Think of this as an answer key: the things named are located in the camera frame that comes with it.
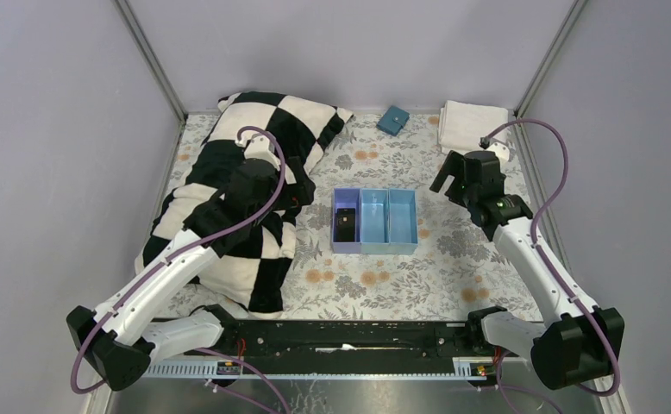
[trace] floral tablecloth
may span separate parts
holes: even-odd
[[[356,115],[310,174],[315,202],[298,216],[298,245],[282,294],[283,318],[465,320],[469,311],[499,304],[526,320],[541,320],[534,299],[507,260],[466,210],[429,190],[445,155],[437,146],[438,116],[412,115],[397,137],[376,129],[380,115]],[[214,115],[191,115],[168,190],[195,160]],[[529,200],[516,150],[502,165],[507,193]],[[413,255],[333,254],[334,187],[417,191],[419,246]],[[187,285],[160,313],[187,316],[219,303],[236,317],[247,312],[219,293]]]

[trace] blue bin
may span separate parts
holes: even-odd
[[[356,235],[355,242],[336,242],[336,210],[356,209]],[[361,212],[361,189],[360,188],[335,188],[333,190],[333,216],[330,220],[334,225],[330,229],[330,244],[333,253],[358,254],[361,252],[360,216]]]
[[[413,254],[417,248],[417,195],[414,190],[389,190],[389,253]]]
[[[389,253],[389,191],[361,189],[361,252]]]

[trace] white wall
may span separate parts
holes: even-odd
[[[78,412],[66,313],[133,274],[176,134],[112,2],[0,1],[0,413]]]
[[[554,212],[576,279],[625,318],[630,406],[671,412],[671,2],[590,2],[528,116],[566,135]],[[553,189],[558,146],[529,132]]]
[[[133,0],[189,111],[232,92],[351,109],[514,108],[572,0]]]

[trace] checkered blanket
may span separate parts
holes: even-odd
[[[285,158],[298,156],[309,173],[353,115],[343,108],[271,92],[237,93],[222,98],[218,106],[223,113],[202,144],[200,155],[184,173],[183,184],[163,201],[150,238],[135,260],[138,273],[182,229],[193,210],[229,182],[231,172],[244,161],[243,148],[235,144],[239,129],[251,125],[271,132]],[[290,167],[285,173],[291,183]],[[256,317],[279,317],[283,310],[279,289],[295,254],[299,212],[292,209],[268,214],[248,240],[191,282],[226,295]]]

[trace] white towel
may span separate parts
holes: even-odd
[[[444,154],[450,151],[461,154],[480,151],[480,138],[506,122],[508,110],[505,108],[447,101],[440,110],[437,140]],[[503,130],[496,135],[496,139],[506,142],[506,136]]]

